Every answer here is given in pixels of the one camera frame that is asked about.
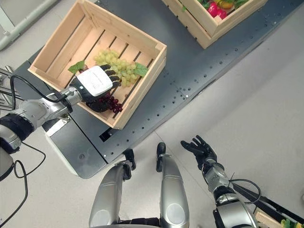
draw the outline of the fruit crate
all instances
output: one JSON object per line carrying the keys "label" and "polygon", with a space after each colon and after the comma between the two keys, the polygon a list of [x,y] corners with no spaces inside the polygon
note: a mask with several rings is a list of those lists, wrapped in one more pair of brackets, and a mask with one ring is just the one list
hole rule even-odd
{"label": "fruit crate", "polygon": [[212,17],[197,0],[162,0],[191,35],[207,48],[218,38],[261,8],[267,0],[249,0],[236,10],[231,9],[226,18]]}
{"label": "fruit crate", "polygon": [[73,78],[69,67],[84,60],[90,68],[94,56],[110,48],[120,59],[148,67],[130,87],[118,87],[112,95],[123,110],[94,112],[85,103],[79,105],[115,129],[122,129],[166,64],[167,46],[105,9],[87,1],[77,1],[60,23],[28,69],[54,89],[61,91]]}

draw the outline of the metal platform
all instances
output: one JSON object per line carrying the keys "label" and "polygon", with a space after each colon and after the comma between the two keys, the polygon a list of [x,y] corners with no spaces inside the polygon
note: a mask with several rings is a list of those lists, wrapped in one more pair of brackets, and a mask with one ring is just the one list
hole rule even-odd
{"label": "metal platform", "polygon": [[[78,175],[90,178],[127,148],[140,143],[255,49],[302,2],[269,0],[262,9],[203,50],[161,0],[98,1],[101,7],[167,44],[167,64],[123,130],[109,129],[77,106],[71,114],[72,121],[53,135],[52,140]],[[47,93],[48,88],[43,82],[25,72],[34,58],[16,73]],[[16,87],[24,98],[37,98],[21,83]],[[108,139],[103,142],[101,135]]]}

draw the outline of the green grapes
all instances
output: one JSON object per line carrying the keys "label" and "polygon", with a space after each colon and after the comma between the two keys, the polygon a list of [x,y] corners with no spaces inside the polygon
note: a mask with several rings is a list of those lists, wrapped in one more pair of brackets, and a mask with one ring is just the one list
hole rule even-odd
{"label": "green grapes", "polygon": [[94,61],[99,66],[106,64],[111,65],[109,70],[117,73],[117,76],[121,80],[122,87],[130,87],[131,84],[135,84],[139,78],[139,76],[134,73],[136,64],[134,62],[128,63],[125,59],[119,59],[119,53],[117,51],[110,50],[109,48],[100,51],[94,57]]}

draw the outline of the floor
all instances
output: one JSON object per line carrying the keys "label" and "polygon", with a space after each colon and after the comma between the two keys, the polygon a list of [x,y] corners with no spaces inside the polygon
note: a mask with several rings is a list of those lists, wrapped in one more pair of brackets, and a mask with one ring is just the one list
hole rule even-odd
{"label": "floor", "polygon": [[[12,46],[0,52],[0,64],[16,68],[33,54],[72,2],[61,1]],[[179,143],[196,134],[214,148],[228,175],[235,173],[235,178],[256,182],[263,195],[304,216],[303,15],[304,6],[262,45],[134,148],[137,169],[131,180],[123,184],[122,219],[159,216],[161,175],[155,171],[155,153],[157,143],[163,141],[184,179],[190,227],[215,227],[212,195],[194,157]],[[45,34],[29,39],[46,23],[49,27]],[[83,180],[68,171],[42,129],[26,142],[42,149],[47,159],[28,177],[28,200],[6,227],[87,227],[98,185],[113,164]],[[26,147],[13,157],[21,160],[27,170],[41,159]],[[4,220],[21,202],[24,184],[10,175],[1,182],[0,192],[0,218]]]}

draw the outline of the silver robot leg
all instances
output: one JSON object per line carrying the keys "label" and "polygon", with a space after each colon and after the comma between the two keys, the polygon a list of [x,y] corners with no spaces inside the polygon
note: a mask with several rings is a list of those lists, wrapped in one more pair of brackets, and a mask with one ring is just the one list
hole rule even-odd
{"label": "silver robot leg", "polygon": [[123,181],[131,177],[130,161],[122,161],[105,175],[95,196],[89,227],[99,227],[119,222]]}
{"label": "silver robot leg", "polygon": [[181,173],[166,146],[157,148],[157,171],[162,171],[161,183],[161,227],[188,228],[189,208]]}

